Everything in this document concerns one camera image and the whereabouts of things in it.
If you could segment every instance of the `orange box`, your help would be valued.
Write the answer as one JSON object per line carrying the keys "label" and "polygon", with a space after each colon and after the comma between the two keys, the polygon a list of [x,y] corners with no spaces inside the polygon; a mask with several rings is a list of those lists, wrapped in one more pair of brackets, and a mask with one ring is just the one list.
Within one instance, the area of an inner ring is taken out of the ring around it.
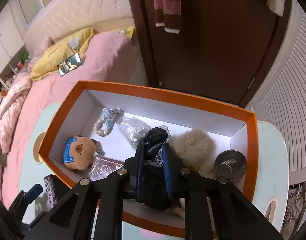
{"label": "orange box", "polygon": [[[68,137],[81,134],[96,139],[99,141],[98,147],[109,158],[125,161],[135,155],[117,125],[108,136],[93,133],[93,125],[103,107],[120,107],[125,116],[136,116],[151,128],[165,124],[171,137],[192,127],[201,128],[216,141],[214,159],[224,150],[242,152],[247,158],[247,170],[235,185],[250,201],[253,200],[258,164],[254,113],[199,96],[111,82],[79,81],[63,101],[45,134],[39,153],[49,168],[69,187],[88,177],[88,174],[87,171],[75,173],[64,167],[62,152]],[[158,233],[184,237],[181,217],[131,200],[124,200],[123,220]]]}

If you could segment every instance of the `green item on shelf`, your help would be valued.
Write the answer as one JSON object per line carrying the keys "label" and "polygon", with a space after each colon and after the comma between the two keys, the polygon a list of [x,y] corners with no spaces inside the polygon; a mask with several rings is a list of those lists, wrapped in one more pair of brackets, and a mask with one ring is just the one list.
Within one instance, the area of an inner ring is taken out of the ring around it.
{"label": "green item on shelf", "polygon": [[29,54],[26,52],[23,54],[21,62],[24,63],[29,58]]}

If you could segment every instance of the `yellow pillow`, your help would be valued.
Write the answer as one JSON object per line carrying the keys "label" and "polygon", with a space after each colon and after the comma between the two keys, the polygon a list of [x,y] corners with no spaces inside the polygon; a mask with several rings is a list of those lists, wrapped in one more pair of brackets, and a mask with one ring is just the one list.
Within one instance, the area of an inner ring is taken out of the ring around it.
{"label": "yellow pillow", "polygon": [[[89,42],[95,34],[96,32],[94,29],[85,28],[60,40],[46,49],[43,56],[33,66],[31,78],[33,80],[40,80],[51,73],[58,71],[58,65],[77,52],[79,53],[80,58],[83,58],[84,53],[89,46]],[[74,39],[73,46],[71,46],[73,48],[68,44],[71,39]]]}
{"label": "yellow pillow", "polygon": [[124,29],[116,29],[116,30],[113,30],[113,31],[124,34],[129,39],[132,39],[132,37],[135,33],[135,27],[127,27],[127,28],[124,28]]}

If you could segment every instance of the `teddy bear keychain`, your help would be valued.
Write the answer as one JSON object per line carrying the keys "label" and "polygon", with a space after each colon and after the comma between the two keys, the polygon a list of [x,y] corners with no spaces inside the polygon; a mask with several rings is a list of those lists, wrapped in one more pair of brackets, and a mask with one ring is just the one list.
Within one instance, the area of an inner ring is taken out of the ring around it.
{"label": "teddy bear keychain", "polygon": [[[97,120],[94,124],[94,133],[100,136],[108,135],[114,126],[114,119],[117,117],[118,114],[121,113],[120,108],[113,108],[112,110],[109,108],[104,108],[102,111],[103,117]],[[103,124],[106,125],[106,129],[101,129]]]}
{"label": "teddy bear keychain", "polygon": [[96,140],[81,135],[69,137],[63,150],[65,167],[69,170],[85,171],[93,162],[96,143]]}

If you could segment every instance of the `metal tin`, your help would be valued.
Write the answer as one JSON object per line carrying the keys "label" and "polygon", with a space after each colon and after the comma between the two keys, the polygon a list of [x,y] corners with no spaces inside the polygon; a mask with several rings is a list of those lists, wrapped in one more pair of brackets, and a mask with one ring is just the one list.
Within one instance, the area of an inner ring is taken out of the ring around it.
{"label": "metal tin", "polygon": [[236,181],[243,177],[246,171],[246,158],[237,150],[227,150],[215,159],[214,171],[217,177],[226,177]]}

